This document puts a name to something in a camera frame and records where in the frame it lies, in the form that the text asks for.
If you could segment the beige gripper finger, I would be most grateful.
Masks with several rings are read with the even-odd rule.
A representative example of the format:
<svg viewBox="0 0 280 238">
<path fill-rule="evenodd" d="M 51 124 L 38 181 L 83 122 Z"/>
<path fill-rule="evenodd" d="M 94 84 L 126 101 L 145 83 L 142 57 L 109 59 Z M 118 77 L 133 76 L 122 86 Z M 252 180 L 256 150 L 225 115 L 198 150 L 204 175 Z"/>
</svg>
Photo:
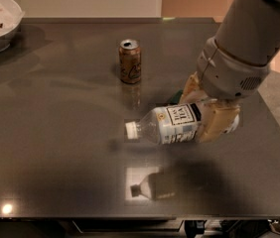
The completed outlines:
<svg viewBox="0 0 280 238">
<path fill-rule="evenodd" d="M 207 100 L 209 97 L 200 86 L 198 74 L 191 74 L 185 84 L 183 93 L 180 97 L 180 104 L 195 103 L 198 101 Z"/>
<path fill-rule="evenodd" d="M 211 100 L 198 105 L 202 118 L 198 128 L 198 142 L 216 140 L 233 132 L 239 124 L 240 105 L 230 101 Z"/>
</svg>

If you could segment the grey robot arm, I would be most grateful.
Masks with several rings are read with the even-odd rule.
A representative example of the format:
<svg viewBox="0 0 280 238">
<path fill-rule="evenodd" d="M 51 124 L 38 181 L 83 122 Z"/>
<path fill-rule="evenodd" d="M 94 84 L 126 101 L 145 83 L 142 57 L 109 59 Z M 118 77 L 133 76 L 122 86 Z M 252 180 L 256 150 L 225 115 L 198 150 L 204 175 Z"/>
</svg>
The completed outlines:
<svg viewBox="0 0 280 238">
<path fill-rule="evenodd" d="M 233 0 L 180 99 L 200 105 L 197 142 L 215 140 L 237 124 L 239 101 L 257 91 L 279 51 L 280 0 Z"/>
</svg>

